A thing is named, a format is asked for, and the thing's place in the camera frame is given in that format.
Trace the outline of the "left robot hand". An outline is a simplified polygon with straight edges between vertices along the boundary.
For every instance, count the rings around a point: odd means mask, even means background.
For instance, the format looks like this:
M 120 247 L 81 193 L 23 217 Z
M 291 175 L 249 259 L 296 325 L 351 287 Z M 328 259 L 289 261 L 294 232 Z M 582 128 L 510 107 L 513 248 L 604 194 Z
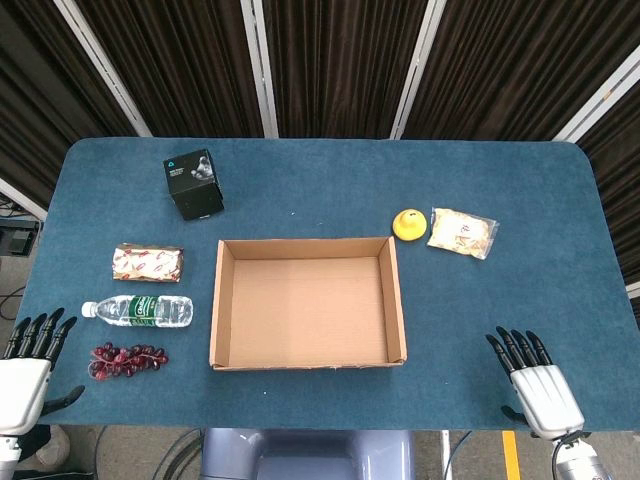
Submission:
M 78 385 L 67 395 L 46 398 L 50 378 L 77 318 L 62 321 L 64 309 L 26 317 L 14 326 L 1 349 L 1 435 L 28 433 L 40 417 L 65 409 L 83 394 Z

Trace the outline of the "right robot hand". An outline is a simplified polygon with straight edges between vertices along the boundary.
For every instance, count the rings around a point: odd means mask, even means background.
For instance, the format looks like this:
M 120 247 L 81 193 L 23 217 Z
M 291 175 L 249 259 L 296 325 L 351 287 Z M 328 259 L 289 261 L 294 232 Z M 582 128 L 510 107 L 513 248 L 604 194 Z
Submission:
M 583 429 L 585 419 L 573 392 L 542 340 L 532 331 L 496 328 L 485 338 L 506 373 L 520 402 L 510 418 L 531 428 L 544 440 L 555 441 Z

